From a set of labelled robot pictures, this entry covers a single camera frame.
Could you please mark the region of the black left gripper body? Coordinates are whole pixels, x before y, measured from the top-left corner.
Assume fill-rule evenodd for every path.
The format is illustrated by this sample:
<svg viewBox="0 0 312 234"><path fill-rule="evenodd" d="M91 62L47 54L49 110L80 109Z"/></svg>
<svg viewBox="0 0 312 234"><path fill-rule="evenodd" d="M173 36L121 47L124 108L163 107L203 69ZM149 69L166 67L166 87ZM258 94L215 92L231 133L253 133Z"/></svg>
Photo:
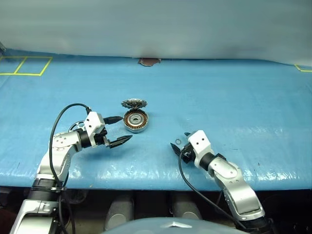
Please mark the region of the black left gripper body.
<svg viewBox="0 0 312 234"><path fill-rule="evenodd" d="M107 130L104 127L100 133L97 133L94 135L94 140L96 145L105 145L106 147L110 146L110 141L106 137L107 135Z"/></svg>

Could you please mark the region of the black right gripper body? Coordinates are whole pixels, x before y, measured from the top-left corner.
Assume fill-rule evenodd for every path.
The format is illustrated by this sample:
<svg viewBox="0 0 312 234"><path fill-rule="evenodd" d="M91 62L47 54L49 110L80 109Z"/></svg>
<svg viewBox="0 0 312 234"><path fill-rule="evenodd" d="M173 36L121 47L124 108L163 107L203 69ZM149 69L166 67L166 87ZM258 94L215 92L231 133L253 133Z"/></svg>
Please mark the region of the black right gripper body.
<svg viewBox="0 0 312 234"><path fill-rule="evenodd" d="M182 149L182 160L188 164L189 162L194 162L195 160L195 153L194 153L194 148L190 143L187 143Z"/></svg>

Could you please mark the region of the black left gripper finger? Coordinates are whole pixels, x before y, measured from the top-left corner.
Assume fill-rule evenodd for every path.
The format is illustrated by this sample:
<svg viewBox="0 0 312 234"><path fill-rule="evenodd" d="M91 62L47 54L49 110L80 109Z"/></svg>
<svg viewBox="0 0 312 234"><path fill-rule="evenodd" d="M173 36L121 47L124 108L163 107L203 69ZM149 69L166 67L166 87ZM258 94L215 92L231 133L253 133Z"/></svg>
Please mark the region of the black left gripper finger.
<svg viewBox="0 0 312 234"><path fill-rule="evenodd" d="M105 124L114 124L114 123L117 123L121 120L123 120L123 117L119 117L119 116L105 117L103 119Z"/></svg>
<svg viewBox="0 0 312 234"><path fill-rule="evenodd" d="M108 147L110 149L115 148L117 146L120 146L122 144L124 144L125 142L127 142L128 140L130 140L132 138L132 135L126 135L126 136L121 136L118 137L116 140L114 141L109 141Z"/></svg>

